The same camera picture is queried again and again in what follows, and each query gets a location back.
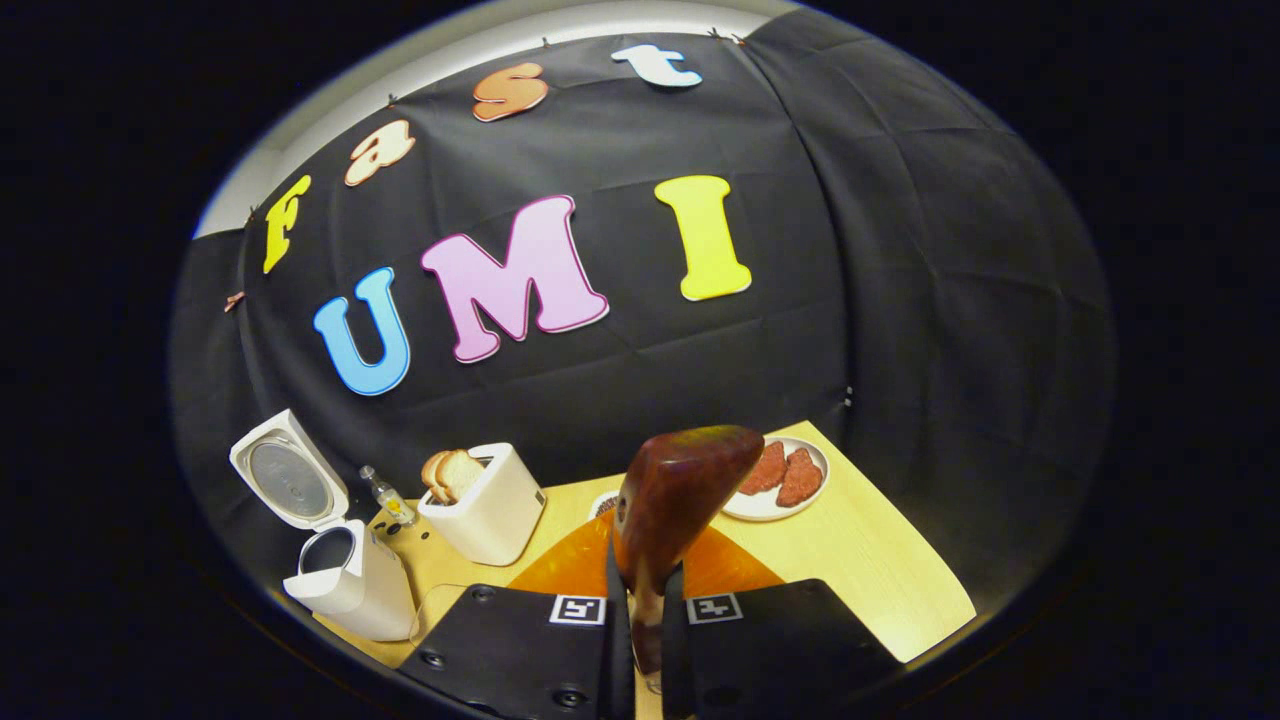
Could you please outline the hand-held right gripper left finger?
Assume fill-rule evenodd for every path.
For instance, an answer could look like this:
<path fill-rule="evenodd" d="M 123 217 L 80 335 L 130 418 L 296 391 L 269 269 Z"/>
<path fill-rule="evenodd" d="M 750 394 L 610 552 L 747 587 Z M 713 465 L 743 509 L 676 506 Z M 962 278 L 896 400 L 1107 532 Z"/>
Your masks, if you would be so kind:
<path fill-rule="evenodd" d="M 399 665 L 399 674 L 503 719 L 635 719 L 626 589 L 613 552 L 614 515 L 570 533 L 561 547 L 573 582 L 604 589 L 535 592 L 476 583 Z"/>

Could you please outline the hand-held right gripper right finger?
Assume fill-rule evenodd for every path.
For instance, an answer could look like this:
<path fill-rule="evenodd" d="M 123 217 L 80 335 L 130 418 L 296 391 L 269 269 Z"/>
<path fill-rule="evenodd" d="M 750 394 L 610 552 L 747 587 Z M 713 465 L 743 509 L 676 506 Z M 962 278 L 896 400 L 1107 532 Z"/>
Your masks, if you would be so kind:
<path fill-rule="evenodd" d="M 785 582 L 717 529 L 668 579 L 666 719 L 832 719 L 902 665 L 818 578 Z"/>

